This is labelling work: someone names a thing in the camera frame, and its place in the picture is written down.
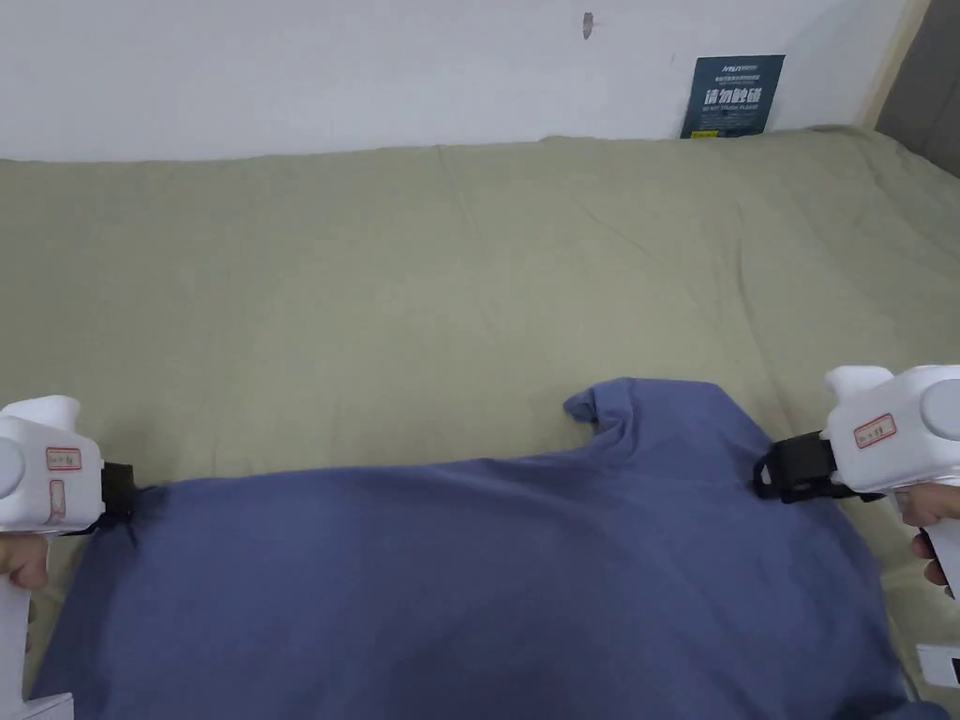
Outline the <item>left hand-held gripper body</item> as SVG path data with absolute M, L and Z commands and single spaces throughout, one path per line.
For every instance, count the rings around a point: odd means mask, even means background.
M 108 462 L 76 429 L 81 405 L 47 396 L 1 411 L 1 532 L 40 536 L 86 535 L 129 524 L 136 484 L 130 466 Z M 71 719 L 73 696 L 23 695 L 29 590 L 1 582 L 1 716 Z

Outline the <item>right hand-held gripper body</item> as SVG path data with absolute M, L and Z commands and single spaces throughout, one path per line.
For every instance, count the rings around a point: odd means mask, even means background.
M 834 405 L 824 429 L 772 445 L 771 496 L 839 501 L 890 577 L 912 534 L 897 493 L 959 483 L 959 368 L 841 366 L 825 382 Z

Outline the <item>person's right hand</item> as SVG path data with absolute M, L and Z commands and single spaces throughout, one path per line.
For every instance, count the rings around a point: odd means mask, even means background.
M 912 539 L 911 550 L 915 557 L 925 562 L 923 575 L 926 581 L 942 588 L 948 596 L 954 598 L 953 589 L 925 531 L 942 520 L 959 519 L 959 487 L 941 484 L 913 485 L 897 489 L 894 498 L 903 522 L 910 527 L 921 529 Z

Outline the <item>person's left hand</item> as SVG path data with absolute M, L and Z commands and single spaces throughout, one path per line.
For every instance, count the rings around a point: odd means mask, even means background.
M 2 534 L 0 573 L 18 588 L 40 589 L 48 579 L 48 551 L 48 542 L 43 535 Z

